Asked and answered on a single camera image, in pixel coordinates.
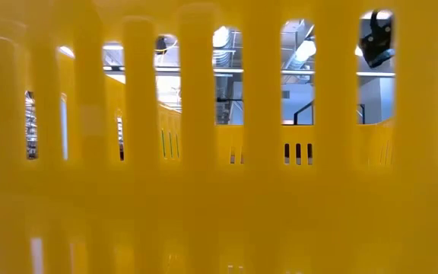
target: stacked yellow baskets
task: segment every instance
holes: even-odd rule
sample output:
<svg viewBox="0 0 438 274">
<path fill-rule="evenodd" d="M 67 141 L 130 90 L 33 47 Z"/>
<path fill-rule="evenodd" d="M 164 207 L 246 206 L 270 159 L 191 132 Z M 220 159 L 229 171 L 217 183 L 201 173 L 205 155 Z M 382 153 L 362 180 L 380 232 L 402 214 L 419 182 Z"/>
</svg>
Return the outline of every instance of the stacked yellow baskets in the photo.
<svg viewBox="0 0 438 274">
<path fill-rule="evenodd" d="M 380 7 L 396 16 L 395 118 L 357 126 L 358 18 Z M 290 18 L 316 25 L 312 127 L 281 125 Z M 243 128 L 214 125 L 221 25 L 243 32 Z M 180 116 L 157 105 L 158 33 L 180 41 Z M 124 87 L 103 74 L 111 40 L 124 46 Z M 287 143 L 311 144 L 312 164 L 285 164 Z M 438 273 L 438 2 L 1 0 L 0 274 L 32 273 L 34 238 L 45 273 Z"/>
</svg>

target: black object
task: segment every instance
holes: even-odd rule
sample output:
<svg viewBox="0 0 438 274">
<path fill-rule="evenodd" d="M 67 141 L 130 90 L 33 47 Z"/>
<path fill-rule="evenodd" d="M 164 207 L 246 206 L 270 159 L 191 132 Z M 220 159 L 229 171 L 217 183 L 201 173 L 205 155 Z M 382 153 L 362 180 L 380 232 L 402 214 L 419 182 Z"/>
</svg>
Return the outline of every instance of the black object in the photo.
<svg viewBox="0 0 438 274">
<path fill-rule="evenodd" d="M 167 44 L 165 43 L 165 36 L 159 36 L 155 44 L 155 53 L 157 55 L 163 55 L 167 53 Z"/>
<path fill-rule="evenodd" d="M 361 108 L 361 115 L 363 116 L 363 125 L 366 124 L 366 106 L 364 106 L 364 104 L 358 104 L 358 106 Z M 312 124 L 313 125 L 313 100 L 310 101 L 310 103 L 306 104 L 305 106 L 303 106 L 302 108 L 300 108 L 297 112 L 294 113 L 294 126 L 298 126 L 298 115 L 300 113 L 302 113 L 303 111 L 305 111 L 306 109 L 308 109 L 309 107 L 311 107 L 311 111 L 312 111 Z"/>
<path fill-rule="evenodd" d="M 360 48 L 363 51 L 363 57 L 370 68 L 381 65 L 386 60 L 392 58 L 394 50 L 391 49 L 392 43 L 392 16 L 388 23 L 383 26 L 378 25 L 376 16 L 378 11 L 371 14 L 371 34 L 366 35 L 360 40 Z"/>
<path fill-rule="evenodd" d="M 218 102 L 218 103 L 226 103 L 226 102 L 233 102 L 233 101 L 237 101 L 237 102 L 240 102 L 240 101 L 243 101 L 243 99 L 230 99 L 230 98 L 221 98 L 221 97 L 217 97 L 216 98 L 216 102 Z"/>
</svg>

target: metal beam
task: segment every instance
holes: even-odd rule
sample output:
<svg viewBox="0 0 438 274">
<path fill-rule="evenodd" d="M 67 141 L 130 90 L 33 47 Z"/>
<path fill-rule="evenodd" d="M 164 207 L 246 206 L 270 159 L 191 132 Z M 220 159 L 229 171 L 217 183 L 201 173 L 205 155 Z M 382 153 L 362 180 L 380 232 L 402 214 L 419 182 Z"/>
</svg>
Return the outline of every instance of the metal beam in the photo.
<svg viewBox="0 0 438 274">
<path fill-rule="evenodd" d="M 124 75 L 124 67 L 118 67 L 115 69 L 115 66 L 112 67 L 113 70 L 105 70 L 106 74 L 109 75 Z M 175 75 L 179 76 L 180 68 L 179 67 L 156 67 L 155 72 L 157 75 Z M 215 74 L 224 74 L 224 75 L 234 75 L 234 74 L 242 74 L 244 72 L 243 68 L 214 68 Z M 282 69 L 282 75 L 314 75 L 316 72 L 313 70 L 288 70 Z M 380 78 L 394 78 L 395 73 L 393 72 L 356 72 L 356 75 L 359 77 L 380 77 Z"/>
</svg>

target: ceiling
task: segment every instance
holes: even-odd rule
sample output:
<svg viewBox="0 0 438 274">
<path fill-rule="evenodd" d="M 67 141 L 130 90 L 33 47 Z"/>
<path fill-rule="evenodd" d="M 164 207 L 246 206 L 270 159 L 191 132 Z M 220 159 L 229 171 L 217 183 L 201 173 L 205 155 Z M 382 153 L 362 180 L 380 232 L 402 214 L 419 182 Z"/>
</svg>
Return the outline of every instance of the ceiling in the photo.
<svg viewBox="0 0 438 274">
<path fill-rule="evenodd" d="M 371 13 L 366 13 L 360 19 L 360 38 L 371 33 L 370 29 Z M 381 11 L 378 14 L 379 23 L 383 24 L 386 19 L 391 16 L 388 11 Z M 315 44 L 315 36 L 313 36 L 315 26 L 303 19 L 287 21 L 281 31 L 281 62 L 283 70 L 295 71 L 313 71 L 315 69 L 315 53 L 308 56 L 307 59 L 298 62 L 296 51 L 303 43 L 306 37 L 309 37 Z M 180 42 L 174 35 L 165 34 L 164 41 L 167 45 L 165 54 L 156 54 L 154 57 L 155 66 L 160 68 L 179 68 L 179 48 Z M 222 27 L 216 31 L 214 35 L 214 68 L 224 69 L 241 69 L 242 68 L 242 50 L 243 50 L 243 35 L 235 28 Z M 393 59 L 383 63 L 376 69 L 371 69 L 364 61 L 362 56 L 358 56 L 359 72 L 388 72 L 393 73 Z M 103 64 L 105 66 L 124 66 L 122 47 L 117 43 L 108 43 L 103 50 Z M 228 123 L 228 113 L 234 104 L 233 101 L 228 101 L 232 98 L 232 83 L 241 81 L 242 75 L 240 71 L 230 70 L 228 73 L 216 73 L 216 96 L 217 100 L 217 123 Z M 108 72 L 111 77 L 117 78 L 120 81 L 125 81 L 122 70 L 117 72 Z M 363 78 L 362 82 L 367 82 L 372 77 Z M 283 75 L 282 84 L 313 84 L 313 75 Z M 179 72 L 160 72 L 157 74 L 157 96 L 158 100 L 167 104 L 176 110 L 181 110 L 180 103 L 180 80 Z"/>
</svg>

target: rectangular opening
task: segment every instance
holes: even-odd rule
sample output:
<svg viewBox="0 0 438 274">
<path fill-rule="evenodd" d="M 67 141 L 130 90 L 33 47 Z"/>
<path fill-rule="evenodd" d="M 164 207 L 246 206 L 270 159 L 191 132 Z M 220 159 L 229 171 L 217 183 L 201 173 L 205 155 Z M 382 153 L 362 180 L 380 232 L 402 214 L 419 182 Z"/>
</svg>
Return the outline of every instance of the rectangular opening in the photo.
<svg viewBox="0 0 438 274">
<path fill-rule="evenodd" d="M 353 47 L 357 59 L 359 124 L 380 123 L 393 116 L 394 27 L 393 13 L 389 10 L 368 11 L 360 17 L 360 36 Z"/>
<path fill-rule="evenodd" d="M 290 164 L 290 145 L 289 144 L 285 144 L 285 146 L 284 146 L 284 154 L 285 154 L 284 163 L 285 164 Z"/>
<path fill-rule="evenodd" d="M 179 136 L 175 133 L 175 140 L 176 140 L 176 157 L 180 158 L 179 153 Z"/>
<path fill-rule="evenodd" d="M 383 162 L 383 152 L 385 151 L 384 147 L 381 147 L 381 151 L 379 152 L 379 163 Z"/>
<path fill-rule="evenodd" d="M 296 162 L 298 165 L 302 164 L 302 149 L 300 144 L 295 145 L 295 154 L 296 156 Z"/>
<path fill-rule="evenodd" d="M 38 158 L 38 135 L 35 98 L 32 91 L 25 91 L 24 95 L 24 133 L 27 141 L 27 159 L 34 160 Z"/>
<path fill-rule="evenodd" d="M 313 22 L 292 18 L 281 29 L 281 116 L 284 125 L 314 124 L 316 36 Z"/>
<path fill-rule="evenodd" d="M 231 147 L 231 153 L 230 153 L 230 164 L 236 163 L 236 152 L 234 147 Z"/>
<path fill-rule="evenodd" d="M 33 237 L 30 240 L 31 263 L 33 274 L 43 274 L 43 246 L 42 239 Z"/>
<path fill-rule="evenodd" d="M 116 124 L 118 127 L 118 146 L 119 146 L 119 159 L 121 161 L 125 160 L 125 148 L 124 148 L 124 136 L 122 133 L 122 117 L 117 116 L 116 117 Z"/>
<path fill-rule="evenodd" d="M 123 45 L 117 42 L 103 46 L 103 71 L 107 76 L 125 83 L 125 55 Z M 180 111 L 180 60 L 178 39 L 172 34 L 161 33 L 155 40 L 154 67 L 157 75 L 157 99 L 167 107 Z"/>
<path fill-rule="evenodd" d="M 243 35 L 221 26 L 212 37 L 215 76 L 216 125 L 243 124 Z"/>
<path fill-rule="evenodd" d="M 389 148 L 389 141 L 386 141 L 385 165 L 386 165 L 386 161 L 388 160 L 388 148 Z"/>
<path fill-rule="evenodd" d="M 62 94 L 60 100 L 60 123 L 62 129 L 62 157 L 68 160 L 67 96 Z"/>
<path fill-rule="evenodd" d="M 309 165 L 313 164 L 313 147 L 312 144 L 307 145 L 307 162 Z"/>
<path fill-rule="evenodd" d="M 163 157 L 167 157 L 167 153 L 165 152 L 165 133 L 163 133 L 163 129 L 161 130 L 161 148 L 163 151 Z"/>
<path fill-rule="evenodd" d="M 168 132 L 168 139 L 170 140 L 170 157 L 173 158 L 172 133 Z"/>
</svg>

